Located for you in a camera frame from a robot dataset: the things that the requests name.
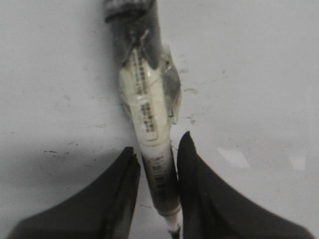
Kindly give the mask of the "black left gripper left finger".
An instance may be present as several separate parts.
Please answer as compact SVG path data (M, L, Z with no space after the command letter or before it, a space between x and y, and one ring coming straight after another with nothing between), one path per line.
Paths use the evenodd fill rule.
M127 239L140 165L132 147L96 180L62 203L20 221L9 239Z

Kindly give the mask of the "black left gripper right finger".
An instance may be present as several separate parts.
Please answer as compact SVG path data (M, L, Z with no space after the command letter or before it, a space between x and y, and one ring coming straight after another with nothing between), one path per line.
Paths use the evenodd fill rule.
M227 184L197 154L188 131L179 143L177 171L185 239L314 238Z

